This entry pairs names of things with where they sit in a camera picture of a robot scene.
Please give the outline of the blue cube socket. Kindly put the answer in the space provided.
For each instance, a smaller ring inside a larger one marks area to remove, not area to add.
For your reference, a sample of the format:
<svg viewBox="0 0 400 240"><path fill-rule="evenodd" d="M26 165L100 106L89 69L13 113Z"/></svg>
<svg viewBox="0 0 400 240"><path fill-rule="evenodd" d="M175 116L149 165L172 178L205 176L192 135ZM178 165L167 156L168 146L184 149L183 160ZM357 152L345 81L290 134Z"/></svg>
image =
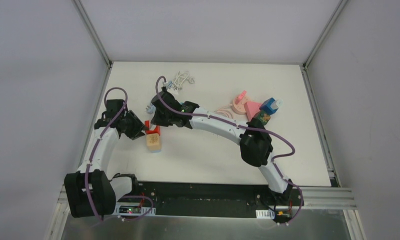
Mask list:
<svg viewBox="0 0 400 240"><path fill-rule="evenodd" d="M272 115L277 112L279 107L276 105L276 100L274 98L269 98L266 100L260 107L259 109L263 112L265 112L267 115Z"/></svg>

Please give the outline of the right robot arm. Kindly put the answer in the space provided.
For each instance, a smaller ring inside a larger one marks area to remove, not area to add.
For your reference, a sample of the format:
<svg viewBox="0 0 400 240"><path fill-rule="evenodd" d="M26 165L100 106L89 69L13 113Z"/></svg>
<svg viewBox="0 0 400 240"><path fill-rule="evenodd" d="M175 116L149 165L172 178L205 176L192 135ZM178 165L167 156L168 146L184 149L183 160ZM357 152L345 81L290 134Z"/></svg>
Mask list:
<svg viewBox="0 0 400 240"><path fill-rule="evenodd" d="M278 205L290 201L294 185L277 166L275 159L293 155L295 148L288 143L291 152L275 155L272 137L280 139L281 136L266 130L260 120L253 118L250 121L236 121L219 116L196 103L190 101L180 103L165 90L157 93L151 103L156 108L152 118L152 123L155 125L202 130L237 144L240 147L242 160L257 167L266 179L272 200Z"/></svg>

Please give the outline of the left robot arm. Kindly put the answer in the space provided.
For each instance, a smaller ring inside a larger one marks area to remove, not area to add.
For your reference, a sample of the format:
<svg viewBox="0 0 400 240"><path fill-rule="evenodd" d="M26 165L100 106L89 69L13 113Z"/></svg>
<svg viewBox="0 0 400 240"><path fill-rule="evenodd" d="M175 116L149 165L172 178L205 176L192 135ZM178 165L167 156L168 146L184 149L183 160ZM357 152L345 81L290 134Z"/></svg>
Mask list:
<svg viewBox="0 0 400 240"><path fill-rule="evenodd" d="M65 176L64 187L74 218L111 215L118 200L135 202L139 184L132 173L106 174L112 152L122 135L131 140L143 137L146 126L127 108L123 99L105 101L106 110L94 125L94 143L88 157L75 173Z"/></svg>

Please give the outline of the red cube adapter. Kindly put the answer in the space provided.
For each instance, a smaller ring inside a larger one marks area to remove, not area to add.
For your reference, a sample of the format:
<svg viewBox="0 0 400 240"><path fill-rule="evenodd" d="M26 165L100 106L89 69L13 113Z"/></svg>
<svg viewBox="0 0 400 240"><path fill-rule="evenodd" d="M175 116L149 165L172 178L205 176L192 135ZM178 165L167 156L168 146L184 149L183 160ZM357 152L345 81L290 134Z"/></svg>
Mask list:
<svg viewBox="0 0 400 240"><path fill-rule="evenodd" d="M147 128L145 130L146 135L151 135L151 134L158 134L159 136L161 135L161 129L159 125L151 124L149 120L144 121L144 125Z"/></svg>

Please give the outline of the light blue power strip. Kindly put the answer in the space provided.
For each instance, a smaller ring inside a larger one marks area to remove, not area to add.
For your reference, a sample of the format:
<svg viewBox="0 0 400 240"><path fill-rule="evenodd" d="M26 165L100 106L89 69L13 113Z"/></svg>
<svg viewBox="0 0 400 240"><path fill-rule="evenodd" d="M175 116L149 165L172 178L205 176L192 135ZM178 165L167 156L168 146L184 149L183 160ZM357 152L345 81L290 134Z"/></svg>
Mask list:
<svg viewBox="0 0 400 240"><path fill-rule="evenodd" d="M164 81L162 82L162 87L165 89L171 89L172 88L172 81ZM155 111L156 107L152 104L150 101L149 104L146 106L146 112L148 114L153 114Z"/></svg>

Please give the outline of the beige cube adapter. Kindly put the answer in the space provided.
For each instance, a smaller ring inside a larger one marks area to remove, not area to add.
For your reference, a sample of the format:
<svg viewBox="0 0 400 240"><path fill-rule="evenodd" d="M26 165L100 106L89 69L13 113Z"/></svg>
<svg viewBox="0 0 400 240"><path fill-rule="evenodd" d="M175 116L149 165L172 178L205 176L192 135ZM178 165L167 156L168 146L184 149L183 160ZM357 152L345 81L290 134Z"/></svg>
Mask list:
<svg viewBox="0 0 400 240"><path fill-rule="evenodd" d="M158 133L146 135L146 146L152 153L160 152L162 149L161 138Z"/></svg>

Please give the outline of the white usb charger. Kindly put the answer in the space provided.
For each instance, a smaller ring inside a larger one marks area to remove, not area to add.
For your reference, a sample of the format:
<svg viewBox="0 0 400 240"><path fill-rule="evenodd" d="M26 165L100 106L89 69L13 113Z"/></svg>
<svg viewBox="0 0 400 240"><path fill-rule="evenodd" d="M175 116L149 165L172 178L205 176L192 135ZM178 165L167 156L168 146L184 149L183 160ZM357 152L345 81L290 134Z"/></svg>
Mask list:
<svg viewBox="0 0 400 240"><path fill-rule="evenodd" d="M276 110L276 109L279 109L282 105L283 105L283 100L277 99L277 100L275 100L275 101L271 104L271 107L272 107L274 110Z"/></svg>

